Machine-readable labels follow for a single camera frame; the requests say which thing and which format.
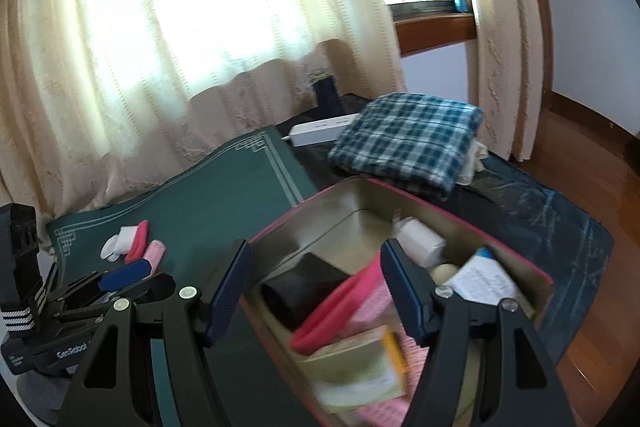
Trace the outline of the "blue white medicine box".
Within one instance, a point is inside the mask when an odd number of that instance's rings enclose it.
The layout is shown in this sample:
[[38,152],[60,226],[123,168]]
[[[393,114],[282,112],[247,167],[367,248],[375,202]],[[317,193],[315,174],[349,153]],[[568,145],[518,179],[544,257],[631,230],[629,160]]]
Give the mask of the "blue white medicine box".
[[497,306],[502,299],[511,298],[523,309],[526,317],[531,319],[535,314],[533,306],[521,289],[486,247],[478,248],[474,255],[446,280],[445,285],[473,303]]

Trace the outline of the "yellow white carton box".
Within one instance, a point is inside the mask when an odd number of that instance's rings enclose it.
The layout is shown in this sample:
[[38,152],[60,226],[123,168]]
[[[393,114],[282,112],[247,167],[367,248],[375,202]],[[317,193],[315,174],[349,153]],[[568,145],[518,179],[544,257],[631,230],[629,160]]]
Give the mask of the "yellow white carton box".
[[401,365],[394,333],[380,326],[320,348],[303,359],[302,371],[322,409],[337,413],[381,399]]

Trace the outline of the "pink foam curler rod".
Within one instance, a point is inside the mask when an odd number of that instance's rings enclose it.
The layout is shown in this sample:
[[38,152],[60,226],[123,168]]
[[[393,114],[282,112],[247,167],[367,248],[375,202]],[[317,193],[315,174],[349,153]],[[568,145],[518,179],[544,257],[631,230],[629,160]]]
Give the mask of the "pink foam curler rod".
[[138,223],[136,231],[134,232],[134,240],[125,257],[126,265],[143,257],[146,247],[148,247],[149,228],[150,224],[148,220],[143,220]]
[[380,259],[375,258],[370,265],[338,285],[311,312],[293,333],[290,348],[299,355],[312,355],[327,346],[382,280]]

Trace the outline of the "clear tape dispenser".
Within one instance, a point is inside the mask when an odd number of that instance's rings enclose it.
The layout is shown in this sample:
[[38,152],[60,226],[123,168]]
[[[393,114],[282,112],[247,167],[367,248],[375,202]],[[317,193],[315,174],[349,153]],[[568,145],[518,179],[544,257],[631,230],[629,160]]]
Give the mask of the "clear tape dispenser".
[[431,270],[444,263],[446,239],[420,220],[408,217],[395,221],[393,236],[416,265]]

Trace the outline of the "white round lid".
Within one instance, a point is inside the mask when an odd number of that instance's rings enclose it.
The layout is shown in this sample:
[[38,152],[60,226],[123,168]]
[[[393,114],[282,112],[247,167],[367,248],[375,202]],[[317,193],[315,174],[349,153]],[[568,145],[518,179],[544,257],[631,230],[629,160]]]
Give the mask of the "white round lid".
[[107,239],[101,249],[100,258],[108,262],[115,262],[121,255],[122,248],[120,248],[119,235],[116,234]]

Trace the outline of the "white tube sachet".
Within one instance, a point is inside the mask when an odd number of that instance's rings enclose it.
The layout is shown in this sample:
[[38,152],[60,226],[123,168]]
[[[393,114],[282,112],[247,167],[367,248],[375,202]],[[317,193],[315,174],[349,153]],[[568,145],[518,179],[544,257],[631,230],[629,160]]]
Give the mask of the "white tube sachet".
[[114,253],[119,256],[126,256],[134,246],[134,239],[138,231],[137,225],[132,227],[121,227],[116,237]]

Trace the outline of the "small pink hair roller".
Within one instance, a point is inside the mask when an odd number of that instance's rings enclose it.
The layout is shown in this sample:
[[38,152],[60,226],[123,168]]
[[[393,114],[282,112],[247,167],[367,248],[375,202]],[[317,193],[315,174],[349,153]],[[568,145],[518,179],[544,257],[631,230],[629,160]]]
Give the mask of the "small pink hair roller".
[[158,266],[160,265],[160,262],[162,261],[165,251],[165,244],[158,239],[153,239],[152,242],[149,243],[148,247],[146,247],[146,251],[143,254],[143,259],[149,263],[151,275],[156,272]]

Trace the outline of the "green table mat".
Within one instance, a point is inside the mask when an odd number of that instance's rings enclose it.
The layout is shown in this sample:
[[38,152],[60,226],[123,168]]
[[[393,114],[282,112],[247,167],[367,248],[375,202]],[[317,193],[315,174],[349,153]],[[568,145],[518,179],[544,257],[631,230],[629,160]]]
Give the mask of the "green table mat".
[[[267,127],[234,139],[162,186],[100,210],[47,224],[61,284],[104,270],[104,243],[125,225],[149,221],[166,246],[160,272],[178,286],[201,287],[237,239],[252,239],[316,194],[304,168]],[[242,310],[206,353],[232,425],[313,426],[316,419],[288,387]]]

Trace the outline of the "red tin box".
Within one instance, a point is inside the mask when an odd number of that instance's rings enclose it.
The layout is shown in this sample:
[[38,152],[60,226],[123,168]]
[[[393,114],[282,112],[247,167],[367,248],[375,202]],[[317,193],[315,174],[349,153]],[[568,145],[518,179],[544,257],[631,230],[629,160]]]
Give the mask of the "red tin box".
[[423,369],[442,366],[424,336],[434,305],[402,311],[404,272],[442,286],[469,318],[504,298],[538,322],[549,275],[451,213],[382,182],[349,178],[308,198],[250,242],[242,306],[303,404],[306,426],[400,426],[418,406]]

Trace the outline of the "plaid folded cloth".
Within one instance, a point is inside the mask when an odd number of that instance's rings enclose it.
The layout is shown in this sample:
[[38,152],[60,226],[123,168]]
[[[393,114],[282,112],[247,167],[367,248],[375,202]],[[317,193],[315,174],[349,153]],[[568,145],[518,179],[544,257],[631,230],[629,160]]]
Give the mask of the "plaid folded cloth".
[[384,94],[340,134],[329,163],[404,190],[447,198],[483,122],[472,104],[435,95]]

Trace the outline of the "beige lace curtain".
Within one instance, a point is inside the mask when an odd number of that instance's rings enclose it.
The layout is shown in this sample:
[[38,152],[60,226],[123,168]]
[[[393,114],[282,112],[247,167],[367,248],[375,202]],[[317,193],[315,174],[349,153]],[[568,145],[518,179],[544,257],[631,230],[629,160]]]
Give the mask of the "beige lace curtain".
[[[1,0],[1,199],[42,217],[157,187],[314,101],[405,90],[398,26],[448,0]],[[539,0],[471,0],[480,137],[529,158]]]

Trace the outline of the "white power strip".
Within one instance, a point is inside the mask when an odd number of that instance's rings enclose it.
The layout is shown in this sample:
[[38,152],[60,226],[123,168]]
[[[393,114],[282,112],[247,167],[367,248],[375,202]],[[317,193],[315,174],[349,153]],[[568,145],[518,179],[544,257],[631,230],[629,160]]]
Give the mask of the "white power strip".
[[356,117],[352,114],[296,124],[288,132],[288,141],[294,147],[334,142]]

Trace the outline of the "blue cup on sill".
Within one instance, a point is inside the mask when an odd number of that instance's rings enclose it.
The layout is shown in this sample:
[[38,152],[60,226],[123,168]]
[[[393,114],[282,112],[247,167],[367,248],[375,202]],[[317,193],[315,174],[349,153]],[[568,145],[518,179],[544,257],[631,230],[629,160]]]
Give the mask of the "blue cup on sill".
[[471,12],[468,2],[466,0],[454,0],[454,7],[458,13]]

